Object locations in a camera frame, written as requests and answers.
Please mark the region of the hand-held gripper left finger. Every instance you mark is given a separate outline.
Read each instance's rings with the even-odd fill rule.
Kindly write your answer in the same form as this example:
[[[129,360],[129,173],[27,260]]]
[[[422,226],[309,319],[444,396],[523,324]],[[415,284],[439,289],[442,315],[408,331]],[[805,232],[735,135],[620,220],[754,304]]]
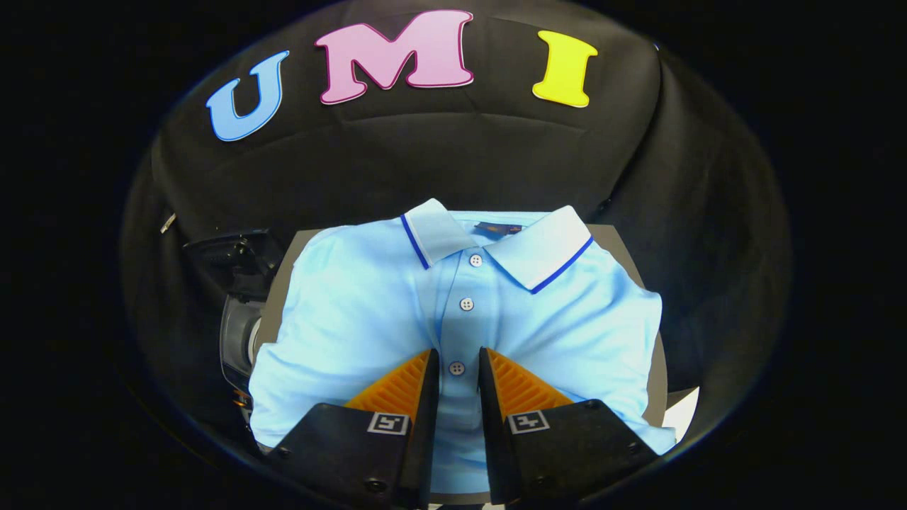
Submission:
[[[315,404],[266,461],[320,509],[427,509],[438,401],[429,349],[343,406]]]

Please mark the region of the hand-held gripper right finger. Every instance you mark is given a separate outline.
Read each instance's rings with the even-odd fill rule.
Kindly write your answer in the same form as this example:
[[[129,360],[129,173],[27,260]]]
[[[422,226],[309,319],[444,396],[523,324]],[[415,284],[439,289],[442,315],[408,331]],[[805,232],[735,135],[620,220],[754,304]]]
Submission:
[[[573,402],[490,348],[478,389],[490,501],[496,506],[587,506],[658,459],[597,398]]]

